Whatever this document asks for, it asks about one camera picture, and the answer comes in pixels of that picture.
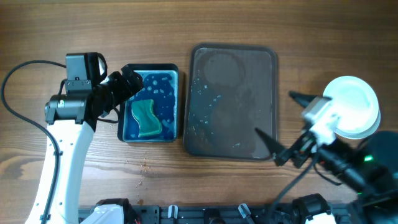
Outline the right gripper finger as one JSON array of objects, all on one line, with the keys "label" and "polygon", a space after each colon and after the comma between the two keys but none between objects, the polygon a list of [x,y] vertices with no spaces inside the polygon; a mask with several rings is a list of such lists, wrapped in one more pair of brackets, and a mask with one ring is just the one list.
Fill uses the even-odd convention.
[{"label": "right gripper finger", "polygon": [[262,142],[266,145],[266,148],[268,149],[270,155],[278,154],[285,149],[285,147],[281,145],[281,143],[277,142],[275,139],[270,137],[259,128],[255,128],[255,132],[260,137]]},{"label": "right gripper finger", "polygon": [[289,91],[289,96],[302,108],[306,108],[317,95],[307,95],[296,91]]}]

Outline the green yellow sponge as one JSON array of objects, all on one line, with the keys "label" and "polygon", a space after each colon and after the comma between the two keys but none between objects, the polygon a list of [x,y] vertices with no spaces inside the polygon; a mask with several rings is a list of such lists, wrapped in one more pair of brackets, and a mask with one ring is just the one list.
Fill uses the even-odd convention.
[{"label": "green yellow sponge", "polygon": [[132,102],[132,115],[139,125],[139,138],[160,134],[162,124],[154,113],[154,100]]}]

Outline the white plate blue stain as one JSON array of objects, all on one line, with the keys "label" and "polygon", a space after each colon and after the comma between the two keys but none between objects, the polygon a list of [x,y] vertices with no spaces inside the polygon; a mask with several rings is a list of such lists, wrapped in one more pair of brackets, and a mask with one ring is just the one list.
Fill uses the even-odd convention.
[{"label": "white plate blue stain", "polygon": [[376,93],[364,80],[342,76],[332,80],[323,92],[333,99],[340,121],[337,129],[358,133],[368,129],[380,111]]}]

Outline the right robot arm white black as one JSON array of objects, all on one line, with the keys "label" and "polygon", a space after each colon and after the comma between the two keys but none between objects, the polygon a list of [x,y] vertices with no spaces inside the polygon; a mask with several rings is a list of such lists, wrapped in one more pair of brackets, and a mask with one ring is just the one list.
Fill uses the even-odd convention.
[{"label": "right robot arm white black", "polygon": [[347,206],[352,223],[397,223],[397,133],[380,131],[364,138],[356,148],[338,139],[341,119],[332,98],[290,91],[290,97],[304,108],[301,136],[289,147],[256,128],[277,166],[292,161],[296,168],[310,160],[304,171],[288,184],[267,209],[266,223],[284,195],[320,164],[336,177],[334,185],[345,184],[358,197]]}]

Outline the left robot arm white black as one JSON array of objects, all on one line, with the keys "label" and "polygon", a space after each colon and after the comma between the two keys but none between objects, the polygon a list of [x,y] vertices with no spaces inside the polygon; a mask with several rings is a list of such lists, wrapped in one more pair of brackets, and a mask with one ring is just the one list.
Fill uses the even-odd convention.
[{"label": "left robot arm white black", "polygon": [[100,117],[134,96],[142,77],[128,66],[67,66],[66,92],[45,108],[47,150],[39,188],[27,223],[78,223],[83,166]]}]

